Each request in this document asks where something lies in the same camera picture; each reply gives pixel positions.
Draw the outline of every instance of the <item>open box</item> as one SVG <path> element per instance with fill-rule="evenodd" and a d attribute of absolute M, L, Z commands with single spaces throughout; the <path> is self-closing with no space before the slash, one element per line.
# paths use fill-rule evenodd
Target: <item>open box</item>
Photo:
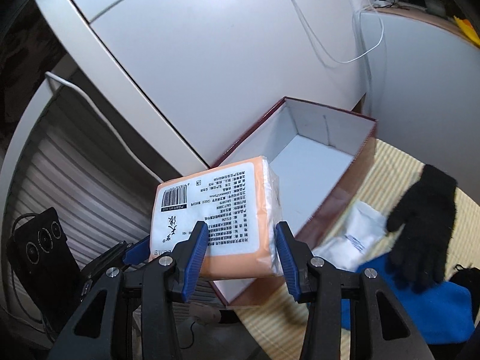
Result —
<path fill-rule="evenodd" d="M 374 163 L 375 120 L 327 105 L 284 97 L 213 165 L 263 155 L 280 181 L 283 220 L 295 238 L 318 246 Z M 227 306 L 264 303 L 282 277 L 216 280 Z"/>

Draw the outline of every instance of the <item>white label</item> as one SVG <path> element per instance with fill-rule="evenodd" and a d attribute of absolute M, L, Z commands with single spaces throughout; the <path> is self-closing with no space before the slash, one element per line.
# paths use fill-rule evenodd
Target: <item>white label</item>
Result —
<path fill-rule="evenodd" d="M 254 165 L 250 162 L 161 188 L 153 213 L 150 250 L 172 251 L 197 221 L 208 225 L 207 255 L 253 253 L 260 246 Z"/>

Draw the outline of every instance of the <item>triangular cutout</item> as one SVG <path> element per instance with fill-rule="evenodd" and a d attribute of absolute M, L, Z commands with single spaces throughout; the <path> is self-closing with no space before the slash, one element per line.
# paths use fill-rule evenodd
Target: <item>triangular cutout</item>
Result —
<path fill-rule="evenodd" d="M 410 335 L 409 329 L 381 291 L 377 292 L 377 303 L 383 339 L 390 341 L 398 338 L 407 338 Z"/>
<path fill-rule="evenodd" d="M 102 317 L 105 309 L 107 292 L 100 291 L 92 303 L 83 313 L 80 321 L 75 326 L 74 333 L 83 337 L 98 338 L 102 328 Z"/>

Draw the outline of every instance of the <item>metal screw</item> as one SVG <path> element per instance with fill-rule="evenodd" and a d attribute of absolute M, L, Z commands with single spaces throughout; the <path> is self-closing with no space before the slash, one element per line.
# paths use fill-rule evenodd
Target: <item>metal screw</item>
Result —
<path fill-rule="evenodd" d="M 375 279 L 378 276 L 377 271 L 373 268 L 367 268 L 363 271 L 365 276 L 367 276 L 369 279 Z"/>
<path fill-rule="evenodd" d="M 169 266 L 170 264 L 172 264 L 172 262 L 173 259 L 170 256 L 163 256 L 158 259 L 158 263 L 161 266 Z"/>
<path fill-rule="evenodd" d="M 313 257 L 310 260 L 310 264 L 316 267 L 322 267 L 325 264 L 325 260 L 322 257 Z"/>
<path fill-rule="evenodd" d="M 120 273 L 120 270 L 116 266 L 112 266 L 111 268 L 106 270 L 106 275 L 109 278 L 114 278 L 119 273 Z"/>

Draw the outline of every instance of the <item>striped mat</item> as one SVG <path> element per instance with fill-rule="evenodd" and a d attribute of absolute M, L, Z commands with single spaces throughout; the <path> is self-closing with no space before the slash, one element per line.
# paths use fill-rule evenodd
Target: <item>striped mat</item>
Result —
<path fill-rule="evenodd" d="M 358 191 L 357 198 L 387 216 L 403 193 L 417 180 L 422 167 L 420 161 L 377 140 L 375 164 Z M 480 207 L 459 189 L 455 202 L 457 218 L 448 249 L 447 277 L 454 273 L 456 264 L 480 267 Z M 345 216 L 339 219 L 329 237 L 339 232 Z M 390 234 L 385 237 L 371 251 L 367 260 L 389 251 L 397 236 Z M 263 306 L 236 312 L 272 360 L 297 360 L 300 357 L 308 310 L 304 304 L 294 302 L 286 285 L 279 288 Z M 350 355 L 350 332 L 344 329 L 340 350 L 341 359 L 347 360 Z"/>

